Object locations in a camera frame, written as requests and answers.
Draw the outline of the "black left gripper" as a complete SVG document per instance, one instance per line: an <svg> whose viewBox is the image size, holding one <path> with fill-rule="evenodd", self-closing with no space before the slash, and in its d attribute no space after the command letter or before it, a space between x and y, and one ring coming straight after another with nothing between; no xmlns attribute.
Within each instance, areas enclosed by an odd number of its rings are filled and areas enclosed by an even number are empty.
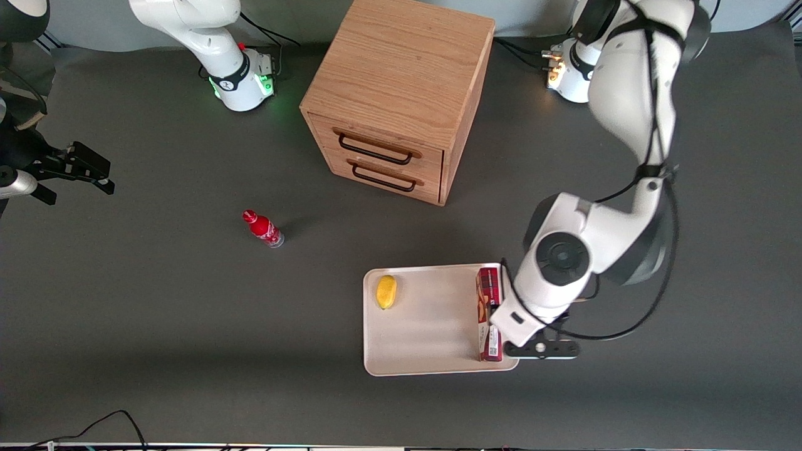
<svg viewBox="0 0 802 451"><path fill-rule="evenodd" d="M579 356L581 347L570 340L533 340L523 346L504 344L504 354L516 360L572 360Z"/></svg>

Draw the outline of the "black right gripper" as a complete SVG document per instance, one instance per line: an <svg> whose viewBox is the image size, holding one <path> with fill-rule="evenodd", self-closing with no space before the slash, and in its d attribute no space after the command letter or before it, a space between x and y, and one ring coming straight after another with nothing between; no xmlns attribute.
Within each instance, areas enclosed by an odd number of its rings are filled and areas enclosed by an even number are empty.
<svg viewBox="0 0 802 451"><path fill-rule="evenodd" d="M108 195L115 191L115 184L109 178L111 162L81 142L74 142L68 148L24 148L18 152L18 168L38 182L74 179L91 183ZM58 197L42 184L37 184L30 195L46 205L54 205Z"/></svg>

